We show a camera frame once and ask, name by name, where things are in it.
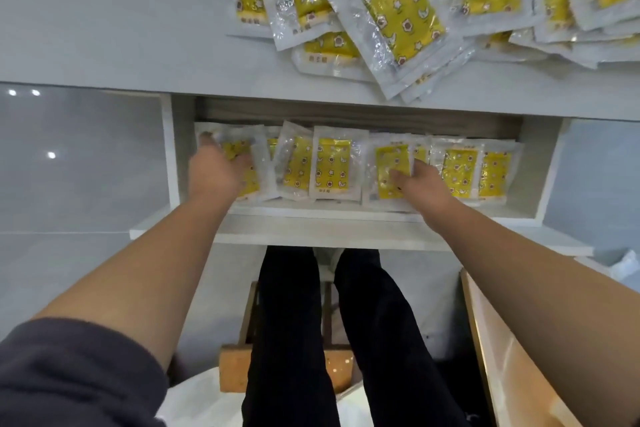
hand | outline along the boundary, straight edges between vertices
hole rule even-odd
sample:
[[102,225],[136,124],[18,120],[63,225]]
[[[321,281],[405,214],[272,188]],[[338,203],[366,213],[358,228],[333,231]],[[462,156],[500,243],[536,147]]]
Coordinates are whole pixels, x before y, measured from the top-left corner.
[[391,179],[399,187],[404,199],[422,215],[429,227],[438,231],[438,225],[446,219],[448,213],[460,202],[444,184],[438,170],[421,160],[413,164],[413,176],[392,169]]
[[209,132],[200,134],[200,147],[189,161],[189,199],[230,206],[243,188],[243,175],[251,154],[228,160]]

sleeve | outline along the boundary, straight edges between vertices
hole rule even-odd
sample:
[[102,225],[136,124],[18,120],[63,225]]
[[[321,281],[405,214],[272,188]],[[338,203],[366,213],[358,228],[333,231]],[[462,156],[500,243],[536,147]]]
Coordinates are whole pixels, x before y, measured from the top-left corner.
[[2,425],[157,427],[167,387],[143,346],[92,323],[36,319],[0,342]]

black pants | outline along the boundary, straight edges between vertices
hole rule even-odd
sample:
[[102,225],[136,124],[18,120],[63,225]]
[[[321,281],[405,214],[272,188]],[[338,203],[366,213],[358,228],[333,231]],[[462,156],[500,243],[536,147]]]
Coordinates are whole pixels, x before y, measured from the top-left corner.
[[[378,251],[345,250],[334,283],[376,427],[468,427],[408,302],[380,267]],[[259,313],[242,407],[245,427],[338,427],[324,363],[320,278],[310,248],[268,247]]]

wooden stool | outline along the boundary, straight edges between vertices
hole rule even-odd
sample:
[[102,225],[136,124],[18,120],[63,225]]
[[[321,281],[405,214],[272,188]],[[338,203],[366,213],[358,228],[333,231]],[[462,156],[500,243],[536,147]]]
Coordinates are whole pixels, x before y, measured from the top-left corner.
[[[332,344],[332,304],[331,282],[321,284],[324,290],[322,332],[326,370],[331,377],[333,391],[338,394],[351,386],[353,372],[353,351],[348,344]],[[258,283],[252,282],[244,310],[238,344],[223,344],[220,349],[220,391],[245,393],[253,336],[258,322]]]

